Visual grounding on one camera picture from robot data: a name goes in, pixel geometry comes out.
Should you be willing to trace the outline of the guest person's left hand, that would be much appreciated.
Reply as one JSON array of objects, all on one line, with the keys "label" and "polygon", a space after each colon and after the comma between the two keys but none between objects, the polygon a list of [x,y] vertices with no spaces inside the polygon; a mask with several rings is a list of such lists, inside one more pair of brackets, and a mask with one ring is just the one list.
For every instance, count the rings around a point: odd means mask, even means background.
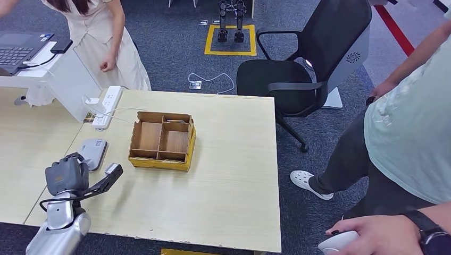
[{"label": "guest person's left hand", "polygon": [[99,66],[99,69],[106,73],[108,71],[111,71],[115,68],[116,59],[114,57],[106,58]]}]

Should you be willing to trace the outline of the operator person's left hand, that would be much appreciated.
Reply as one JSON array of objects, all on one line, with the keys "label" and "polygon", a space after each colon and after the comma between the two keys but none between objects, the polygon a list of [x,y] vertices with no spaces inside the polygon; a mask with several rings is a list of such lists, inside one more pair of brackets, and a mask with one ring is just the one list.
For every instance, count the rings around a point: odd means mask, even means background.
[{"label": "operator person's left hand", "polygon": [[355,239],[337,254],[417,254],[419,229],[405,216],[364,216],[336,222],[326,235],[339,231],[356,231]]}]

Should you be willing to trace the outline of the operator person's right hand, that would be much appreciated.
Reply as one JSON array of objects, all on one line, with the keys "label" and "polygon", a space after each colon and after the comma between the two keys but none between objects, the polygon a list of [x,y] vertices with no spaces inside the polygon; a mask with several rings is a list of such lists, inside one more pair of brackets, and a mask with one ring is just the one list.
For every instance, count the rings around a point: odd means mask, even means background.
[{"label": "operator person's right hand", "polygon": [[393,81],[389,81],[389,80],[385,80],[384,82],[382,82],[381,84],[377,85],[369,94],[369,97],[367,99],[367,102],[369,102],[370,99],[372,99],[371,102],[376,101],[377,99],[379,99],[380,97],[382,97],[383,95],[385,95],[386,93],[390,92],[391,90],[393,90],[393,88],[395,88],[398,85],[398,83],[393,82]]}]

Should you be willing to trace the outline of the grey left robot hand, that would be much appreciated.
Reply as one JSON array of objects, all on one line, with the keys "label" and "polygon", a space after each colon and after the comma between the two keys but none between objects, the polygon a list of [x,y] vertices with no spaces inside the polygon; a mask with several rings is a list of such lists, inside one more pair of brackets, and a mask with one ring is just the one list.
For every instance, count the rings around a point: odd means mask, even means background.
[{"label": "grey left robot hand", "polygon": [[89,188],[89,168],[78,152],[66,155],[45,169],[47,189],[53,196],[67,191],[85,191]]}]

